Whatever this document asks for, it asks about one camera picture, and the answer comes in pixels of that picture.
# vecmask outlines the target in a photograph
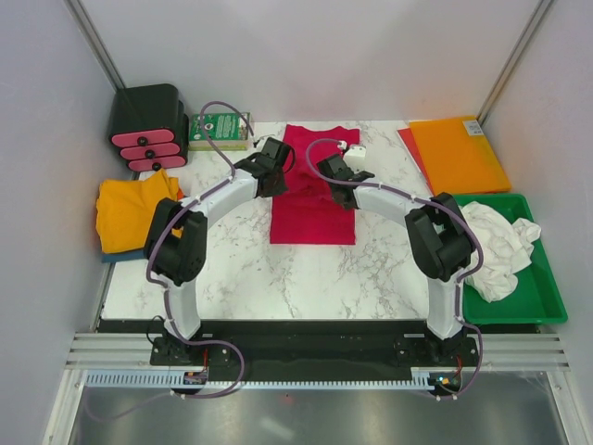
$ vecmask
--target yellow shirt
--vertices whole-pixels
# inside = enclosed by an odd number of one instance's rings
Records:
[[[96,231],[104,253],[143,248],[158,202],[177,200],[179,180],[161,169],[144,181],[105,180],[96,201]]]

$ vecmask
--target green box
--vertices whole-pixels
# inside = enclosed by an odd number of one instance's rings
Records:
[[[477,201],[491,207],[509,223],[519,218],[533,221],[531,210],[523,195],[500,193],[493,195],[456,195],[460,206]],[[465,285],[463,315],[473,324],[557,324],[568,319],[556,280],[549,267],[540,240],[534,243],[532,264],[518,272],[519,284],[515,291],[501,301],[488,303],[477,291]]]
[[[252,124],[251,113],[242,113]],[[236,113],[209,113],[204,116],[204,126],[212,141],[220,149],[246,150],[249,145],[249,131],[243,119]],[[192,117],[189,128],[190,150],[211,150],[212,147],[200,128],[199,115]]]

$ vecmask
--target metal floor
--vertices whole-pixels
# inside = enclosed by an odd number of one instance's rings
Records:
[[[87,388],[96,415],[121,413],[154,389]],[[545,375],[487,374],[457,401],[405,391],[243,390],[217,400],[164,398],[105,424],[79,413],[70,443],[208,445],[562,445]]]

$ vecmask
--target marble table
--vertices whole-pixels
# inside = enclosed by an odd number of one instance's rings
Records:
[[[426,183],[397,130],[404,121],[290,122],[311,130],[337,125],[360,128],[367,170],[387,184],[428,196]],[[256,123],[256,137],[282,138],[286,122]],[[231,152],[237,161],[246,152]],[[211,152],[190,154],[188,165],[170,169],[183,191],[197,194],[227,174]],[[141,179],[149,172],[142,173]],[[405,229],[357,211],[356,246],[273,246],[271,199],[253,200],[208,231],[207,262],[197,279],[202,318],[419,319],[428,314],[426,280],[411,256]],[[150,319],[164,315],[162,290],[145,280],[146,261],[115,266],[103,319]]]

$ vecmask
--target blue cloth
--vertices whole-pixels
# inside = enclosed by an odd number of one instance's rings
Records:
[[[127,252],[121,253],[104,253],[101,258],[101,262],[120,262],[120,261],[132,261],[141,260],[145,257],[145,254],[141,248],[137,250],[128,250]]]

